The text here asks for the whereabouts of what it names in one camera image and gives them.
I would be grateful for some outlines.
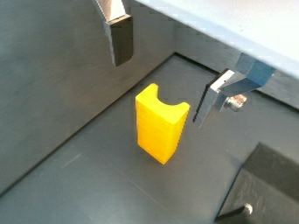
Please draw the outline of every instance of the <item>gray surface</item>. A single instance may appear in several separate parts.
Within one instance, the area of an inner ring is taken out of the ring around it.
[[[299,79],[298,0],[138,0]]]
[[[226,68],[237,72],[235,66],[242,51],[195,31],[187,25],[178,23],[177,27],[175,51],[219,73]],[[299,79],[282,71],[275,71],[275,75],[259,91],[299,109],[298,89]]]
[[[0,1],[0,193],[172,54],[174,22],[128,9],[135,56],[114,67],[91,0]]]
[[[265,142],[299,162],[299,114],[253,93],[201,130],[193,115],[214,78],[174,56],[0,199],[0,223],[213,223],[238,168]],[[160,165],[136,146],[135,96],[150,83],[191,113]]]

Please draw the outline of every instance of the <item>yellow foam block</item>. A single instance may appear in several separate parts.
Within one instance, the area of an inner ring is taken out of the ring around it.
[[[135,98],[136,131],[139,146],[164,165],[175,153],[191,106],[162,103],[158,88],[151,84]]]

